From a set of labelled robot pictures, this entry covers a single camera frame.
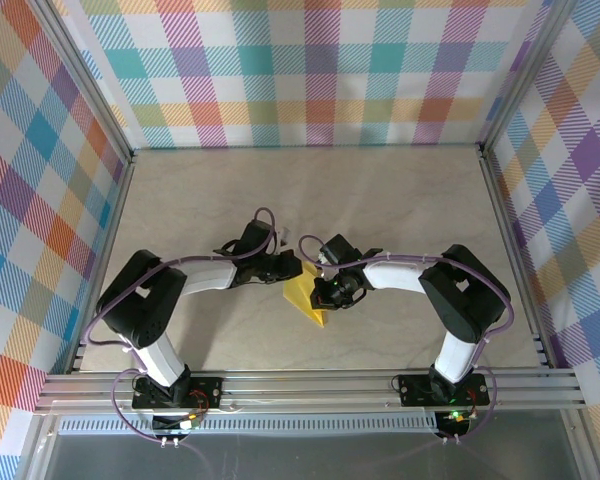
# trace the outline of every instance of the black mounting plate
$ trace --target black mounting plate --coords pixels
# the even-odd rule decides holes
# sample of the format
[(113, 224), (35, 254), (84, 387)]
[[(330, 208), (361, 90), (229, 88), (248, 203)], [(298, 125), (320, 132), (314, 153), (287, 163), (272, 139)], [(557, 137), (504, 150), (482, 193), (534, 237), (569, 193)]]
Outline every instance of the black mounting plate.
[[(222, 378), (220, 377), (194, 377), (190, 379), (190, 391), (200, 390), (209, 399), (209, 408), (220, 407), (220, 398), (222, 397)], [(131, 407), (135, 409), (150, 408), (206, 408), (203, 402), (201, 405), (200, 396), (193, 394), (187, 395), (185, 400), (179, 405), (174, 405), (166, 401), (162, 391), (149, 381), (146, 377), (139, 377), (135, 383), (135, 395), (131, 402)]]
[(472, 373), (467, 377), (451, 402), (441, 402), (434, 397), (428, 375), (397, 375), (397, 382), (393, 383), (397, 383), (400, 403), (403, 407), (437, 407), (441, 405), (451, 408), (472, 407), (473, 400), (467, 393), (469, 390), (473, 390), (476, 395), (476, 406), (489, 405), (487, 383), (484, 375), (479, 373)]

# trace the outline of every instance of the yellow object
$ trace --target yellow object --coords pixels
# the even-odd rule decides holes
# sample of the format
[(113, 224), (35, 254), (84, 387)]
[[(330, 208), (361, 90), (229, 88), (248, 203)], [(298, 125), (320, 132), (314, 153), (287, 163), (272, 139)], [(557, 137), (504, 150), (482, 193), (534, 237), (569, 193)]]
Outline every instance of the yellow object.
[(313, 291), (313, 279), (318, 276), (318, 269), (307, 262), (302, 262), (302, 274), (284, 282), (283, 295), (298, 310), (321, 327), (327, 323), (325, 310), (311, 308), (309, 296)]

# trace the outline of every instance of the plaid wallpaper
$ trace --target plaid wallpaper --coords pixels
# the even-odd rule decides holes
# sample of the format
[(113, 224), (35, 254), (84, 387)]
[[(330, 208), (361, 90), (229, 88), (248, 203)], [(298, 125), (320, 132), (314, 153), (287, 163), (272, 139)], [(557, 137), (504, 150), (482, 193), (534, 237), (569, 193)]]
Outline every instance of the plaid wallpaper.
[(56, 0), (141, 148), (473, 143), (544, 3)]
[(64, 360), (122, 167), (25, 0), (0, 0), (0, 479)]
[(502, 102), (504, 100), (505, 95), (509, 93), (509, 91), (514, 85), (514, 82), (517, 80), (520, 67), (523, 65), (523, 62), (529, 56), (531, 46), (533, 45), (533, 42), (535, 42), (540, 31), (542, 30), (544, 21), (547, 19), (547, 15), (549, 14), (551, 7), (554, 5), (554, 3), (556, 3), (555, 0), (543, 0), (542, 6), (536, 14), (536, 18), (533, 20), (531, 27), (529, 28), (527, 34), (524, 37), (524, 41), (522, 42), (520, 50), (518, 50), (518, 54), (509, 66), (509, 71), (507, 72), (507, 75), (504, 81), (502, 82), (500, 89), (498, 90), (498, 95), (496, 96), (496, 99), (494, 100), (493, 104), (491, 105), (491, 108), (489, 109), (487, 119), (482, 125), (480, 135), (478, 136), (478, 142), (484, 142), (484, 140), (486, 139), (487, 132), (489, 131), (489, 128), (493, 123), (493, 119), (496, 117), (496, 114), (502, 106)]
[(600, 438), (600, 0), (580, 0), (496, 154), (543, 321)]

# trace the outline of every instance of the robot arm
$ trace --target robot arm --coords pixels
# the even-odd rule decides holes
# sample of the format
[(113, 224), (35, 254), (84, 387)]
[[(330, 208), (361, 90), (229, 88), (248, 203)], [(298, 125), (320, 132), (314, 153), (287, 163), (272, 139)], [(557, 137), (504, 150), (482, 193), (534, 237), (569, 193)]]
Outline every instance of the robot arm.
[[(336, 235), (320, 249), (322, 261), (332, 265), (374, 257), (380, 251), (372, 249), (362, 255), (342, 235)], [(453, 245), (442, 256), (484, 275), (510, 298), (506, 288), (466, 247)], [(368, 290), (383, 288), (424, 293), (431, 301), (447, 333), (429, 378), (436, 397), (449, 401), (471, 373), (480, 341), (505, 306), (486, 285), (449, 264), (438, 262), (425, 268), (423, 264), (389, 259), (340, 269), (330, 280), (316, 278), (311, 303), (314, 309), (350, 308)]]
[[(189, 394), (190, 371), (178, 357), (166, 328), (178, 299), (183, 295), (205, 290), (224, 290), (251, 283), (276, 283), (302, 273), (302, 264), (293, 250), (266, 253), (232, 260), (238, 255), (254, 251), (262, 245), (271, 226), (252, 220), (242, 237), (232, 240), (215, 252), (227, 256), (226, 261), (204, 260), (165, 268), (127, 296), (104, 317), (109, 328), (133, 348), (146, 368), (153, 386), (162, 392), (161, 400), (178, 405)], [(147, 250), (136, 252), (98, 302), (101, 309), (129, 285), (135, 283), (160, 259)]]

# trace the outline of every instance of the cable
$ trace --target cable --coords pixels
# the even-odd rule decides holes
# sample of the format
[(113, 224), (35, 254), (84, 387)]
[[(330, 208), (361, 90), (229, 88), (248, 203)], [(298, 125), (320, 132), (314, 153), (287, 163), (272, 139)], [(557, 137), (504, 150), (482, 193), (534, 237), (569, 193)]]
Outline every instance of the cable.
[(118, 403), (116, 402), (116, 387), (118, 386), (118, 383), (120, 383), (120, 380), (122, 380), (122, 377), (124, 377), (125, 375), (130, 375), (130, 374), (139, 375), (139, 374), (141, 374), (141, 372), (137, 368), (128, 368), (128, 369), (120, 372), (118, 375), (116, 375), (116, 378), (113, 379), (113, 383), (111, 384), (111, 404), (113, 405), (113, 409), (116, 411), (118, 418), (120, 418), (122, 423), (124, 423), (129, 428), (129, 430), (131, 430), (136, 435), (144, 438), (145, 440), (148, 440), (153, 443), (157, 443), (159, 445), (163, 445), (163, 444), (164, 445), (173, 445), (174, 447), (182, 446), (182, 447), (185, 447), (186, 449), (192, 451), (200, 458), (200, 460), (204, 464), (205, 468), (209, 471), (209, 473), (212, 474), (209, 478), (213, 478), (213, 469), (211, 468), (211, 464), (209, 463), (207, 458), (202, 454), (202, 452), (200, 450), (198, 450), (195, 446), (189, 445), (187, 443), (183, 443), (180, 441), (174, 441), (174, 440), (168, 439), (167, 437), (163, 437), (163, 439), (159, 439), (157, 437), (148, 435), (148, 434), (144, 433), (142, 430), (134, 427), (133, 424), (129, 420), (127, 420), (127, 418), (122, 414), (122, 411), (120, 410), (120, 407), (118, 406)]
[(398, 374), (398, 375), (394, 375), (394, 376), (391, 378), (391, 382), (390, 382), (390, 384), (391, 384), (391, 388), (393, 388), (393, 391), (394, 391), (394, 392), (396, 392), (396, 393), (398, 393), (398, 394), (400, 393), (400, 390), (399, 390), (398, 388), (396, 388), (396, 387), (393, 385), (393, 381), (394, 381), (396, 378), (398, 378), (399, 376), (400, 376), (400, 374)]
[(493, 411), (495, 410), (496, 404), (498, 402), (498, 382), (496, 381), (496, 376), (493, 373), (493, 370), (491, 370), (489, 367), (486, 367), (486, 366), (476, 367), (475, 370), (484, 370), (491, 377), (491, 382), (493, 383), (493, 386), (491, 387), (491, 389), (492, 389), (491, 402), (489, 403), (489, 408), (487, 409), (487, 413), (485, 413), (484, 417), (482, 417), (482, 420), (480, 421), (480, 423), (473, 430), (470, 430), (467, 433), (465, 433), (462, 436), (462, 438), (470, 437), (472, 435), (475, 435), (480, 430), (482, 430), (484, 428), (484, 426), (489, 422), (491, 417), (493, 416)]
[(467, 389), (467, 393), (471, 397), (471, 401), (473, 402), (473, 407), (471, 408), (471, 415), (478, 416), (478, 409), (476, 407), (476, 392), (473, 391), (472, 388)]
[(206, 393), (204, 393), (202, 390), (193, 390), (189, 395), (196, 396), (196, 398), (198, 399), (198, 405), (200, 404), (200, 396), (202, 396), (202, 398), (204, 398), (204, 400), (207, 402), (207, 406), (205, 407), (204, 412), (202, 412), (202, 414), (204, 415), (209, 411), (211, 404), (209, 403), (209, 397), (207, 397)]
[(226, 257), (221, 256), (221, 255), (210, 255), (210, 256), (192, 255), (192, 256), (187, 256), (187, 257), (176, 258), (173, 260), (169, 260), (169, 261), (160, 263), (159, 265), (156, 265), (155, 267), (150, 269), (147, 273), (145, 273), (142, 277), (140, 277), (138, 280), (136, 280), (132, 285), (130, 285), (126, 290), (124, 290), (120, 295), (118, 295), (116, 298), (111, 300), (111, 302), (109, 302), (107, 305), (102, 307), (102, 310), (100, 310), (100, 312), (95, 317), (93, 317), (93, 319), (87, 324), (87, 326), (84, 330), (84, 333), (82, 335), (82, 341), (84, 341), (85, 343), (88, 343), (90, 345), (97, 345), (97, 346), (119, 345), (125, 349), (130, 349), (132, 355), (136, 359), (136, 362), (138, 362), (138, 364), (141, 365), (144, 368), (144, 370), (146, 370), (146, 367), (144, 367), (142, 360), (140, 360), (140, 357), (137, 355), (137, 353), (135, 352), (133, 347), (128, 342), (125, 342), (123, 340), (94, 340), (94, 339), (92, 339), (91, 332), (93, 331), (93, 328), (95, 327), (95, 325), (100, 320), (102, 320), (111, 310), (113, 310), (122, 300), (127, 298), (133, 292), (135, 292), (136, 288), (138, 288), (140, 285), (145, 283), (147, 280), (149, 280), (151, 277), (153, 277), (158, 272), (164, 270), (165, 268), (168, 268), (168, 267), (171, 267), (174, 265), (182, 265), (184, 263), (190, 263), (190, 262), (203, 262), (203, 261), (204, 262), (206, 262), (206, 261), (224, 261), (224, 262), (226, 262), (226, 261), (242, 260), (242, 259), (248, 258), (252, 255), (255, 255), (258, 252), (262, 251), (263, 249), (267, 248), (267, 245), (269, 245), (269, 243), (271, 242), (271, 239), (273, 238), (273, 236), (275, 234), (276, 219), (275, 219), (275, 216), (273, 215), (273, 212), (270, 209), (268, 209), (267, 207), (259, 207), (254, 214), (254, 217), (253, 217), (254, 220), (257, 220), (258, 216), (262, 212), (266, 212), (269, 215), (269, 217), (271, 218), (271, 230), (269, 231), (269, 235), (267, 235), (267, 238), (265, 239), (265, 241), (258, 248), (256, 248), (255, 250), (252, 250), (250, 252), (240, 254), (240, 255), (232, 255), (232, 256), (226, 256)]
[(370, 258), (365, 258), (365, 259), (358, 260), (355, 262), (343, 263), (343, 264), (338, 264), (338, 265), (331, 265), (329, 263), (324, 264), (324, 263), (316, 262), (309, 255), (307, 255), (307, 253), (305, 252), (305, 250), (302, 246), (302, 243), (307, 239), (316, 240), (316, 241), (320, 242), (322, 245), (324, 245), (324, 242), (320, 238), (316, 237), (315, 235), (303, 235), (298, 240), (298, 251), (300, 252), (300, 255), (302, 255), (307, 262), (309, 262), (312, 265), (315, 265), (316, 267), (319, 267), (319, 268), (341, 269), (341, 268), (356, 267), (359, 265), (368, 265), (368, 264), (372, 264), (372, 263), (386, 262), (387, 260), (393, 260), (395, 262), (401, 262), (401, 263), (425, 263), (425, 264), (443, 262), (443, 263), (448, 263), (452, 267), (458, 268), (458, 269), (468, 273), (472, 277), (476, 278), (477, 280), (479, 280), (483, 284), (485, 284), (491, 291), (493, 291), (493, 293), (495, 293), (498, 296), (500, 301), (504, 304), (505, 308), (507, 309), (507, 320), (500, 327), (492, 328), (491, 330), (488, 330), (484, 334), (484, 336), (482, 337), (482, 340), (480, 340), (480, 342), (478, 343), (478, 347), (476, 348), (476, 351), (474, 352), (473, 357), (471, 358), (472, 365), (475, 365), (478, 358), (480, 358), (480, 355), (482, 354), (482, 351), (484, 350), (485, 345), (487, 343), (489, 343), (489, 341), (491, 340), (491, 337), (493, 337), (494, 335), (497, 335), (499, 333), (502, 333), (505, 330), (508, 330), (511, 327), (511, 325), (513, 325), (513, 320), (515, 318), (515, 312), (513, 311), (513, 305), (511, 304), (511, 301), (507, 298), (507, 296), (504, 294), (504, 292), (502, 290), (500, 290), (491, 280), (489, 280), (487, 277), (482, 275), (480, 272), (476, 271), (475, 269), (473, 269), (471, 267), (464, 265), (463, 263), (457, 262), (455, 260), (452, 260), (452, 259), (446, 258), (446, 257), (433, 257), (433, 256), (427, 256), (427, 255), (396, 255), (393, 253), (387, 253), (386, 255), (383, 255), (381, 257), (370, 257)]

